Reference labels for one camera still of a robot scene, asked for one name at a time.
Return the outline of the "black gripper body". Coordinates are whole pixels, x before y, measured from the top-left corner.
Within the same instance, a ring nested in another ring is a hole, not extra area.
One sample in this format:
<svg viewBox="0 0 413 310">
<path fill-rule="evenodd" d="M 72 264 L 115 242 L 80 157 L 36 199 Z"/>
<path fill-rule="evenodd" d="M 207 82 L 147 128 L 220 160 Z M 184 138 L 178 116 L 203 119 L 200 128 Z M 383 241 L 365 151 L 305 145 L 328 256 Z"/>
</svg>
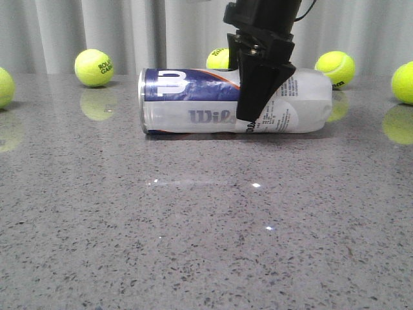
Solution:
<svg viewBox="0 0 413 310">
<path fill-rule="evenodd" d="M 227 4 L 223 21 L 262 42 L 290 42 L 300 5 L 298 0 L 238 0 Z"/>
</svg>

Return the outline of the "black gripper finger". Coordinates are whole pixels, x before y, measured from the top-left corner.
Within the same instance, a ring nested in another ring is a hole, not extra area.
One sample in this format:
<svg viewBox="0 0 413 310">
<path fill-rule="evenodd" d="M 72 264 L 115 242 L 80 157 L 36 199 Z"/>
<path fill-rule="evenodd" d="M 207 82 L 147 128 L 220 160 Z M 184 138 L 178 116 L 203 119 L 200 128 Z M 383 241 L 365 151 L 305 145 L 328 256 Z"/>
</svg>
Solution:
<svg viewBox="0 0 413 310">
<path fill-rule="evenodd" d="M 237 52 L 239 50 L 239 35 L 227 34 L 229 60 L 228 67 L 231 70 L 237 70 L 239 68 Z"/>
<path fill-rule="evenodd" d="M 258 38 L 245 32 L 236 34 L 240 93 L 236 117 L 256 121 L 276 90 L 296 71 L 290 62 L 292 36 L 267 33 Z"/>
</svg>

